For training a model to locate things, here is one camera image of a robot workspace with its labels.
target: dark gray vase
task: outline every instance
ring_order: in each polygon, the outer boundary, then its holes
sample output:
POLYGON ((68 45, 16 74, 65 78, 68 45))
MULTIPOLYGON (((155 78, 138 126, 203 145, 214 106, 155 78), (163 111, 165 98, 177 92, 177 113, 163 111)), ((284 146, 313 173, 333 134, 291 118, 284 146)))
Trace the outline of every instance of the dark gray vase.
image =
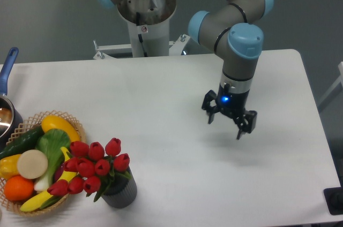
POLYGON ((111 207, 127 207, 137 196, 137 185, 130 168, 128 172, 132 176, 130 180, 122 176, 116 177, 110 188, 101 196, 111 207))

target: saucepan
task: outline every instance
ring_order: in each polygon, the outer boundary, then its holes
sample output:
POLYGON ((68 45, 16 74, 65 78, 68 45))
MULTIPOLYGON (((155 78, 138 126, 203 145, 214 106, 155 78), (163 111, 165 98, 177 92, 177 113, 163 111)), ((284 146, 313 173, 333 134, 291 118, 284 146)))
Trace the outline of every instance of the saucepan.
POLYGON ((7 96, 7 84, 10 72, 16 61, 19 49, 11 48, 0 72, 0 151, 4 149, 9 137, 23 122, 21 115, 14 108, 7 96))

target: tulip bouquet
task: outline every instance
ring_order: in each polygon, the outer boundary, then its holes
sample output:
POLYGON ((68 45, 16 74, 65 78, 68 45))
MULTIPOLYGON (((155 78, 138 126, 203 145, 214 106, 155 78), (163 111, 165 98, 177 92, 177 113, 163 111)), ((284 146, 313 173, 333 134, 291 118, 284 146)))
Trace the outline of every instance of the tulip bouquet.
POLYGON ((64 163, 64 170, 78 172, 68 183, 58 180, 52 184, 48 192, 54 196, 77 194, 83 190, 90 196, 96 192, 94 202, 106 193, 116 179, 132 178, 129 172, 130 158, 128 154, 121 154, 121 141, 112 138, 105 148, 99 142, 90 145, 81 141, 72 142, 70 145, 70 159, 64 163))

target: blue pot handle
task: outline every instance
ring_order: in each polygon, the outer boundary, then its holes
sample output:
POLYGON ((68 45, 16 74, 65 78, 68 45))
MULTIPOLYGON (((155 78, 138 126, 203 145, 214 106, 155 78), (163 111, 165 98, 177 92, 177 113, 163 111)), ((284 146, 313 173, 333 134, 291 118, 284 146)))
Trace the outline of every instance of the blue pot handle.
POLYGON ((19 53, 18 48, 11 48, 9 54, 7 55, 6 61, 0 72, 0 94, 7 95, 7 82, 10 76, 10 72, 16 61, 17 55, 19 53))

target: blue light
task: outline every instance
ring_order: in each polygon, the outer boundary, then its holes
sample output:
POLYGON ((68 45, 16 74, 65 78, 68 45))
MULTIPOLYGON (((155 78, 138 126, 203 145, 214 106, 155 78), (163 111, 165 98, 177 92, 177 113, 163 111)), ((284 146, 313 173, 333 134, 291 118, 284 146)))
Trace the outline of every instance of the blue light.
POLYGON ((222 102, 228 102, 230 100, 229 97, 223 96, 221 97, 222 102))

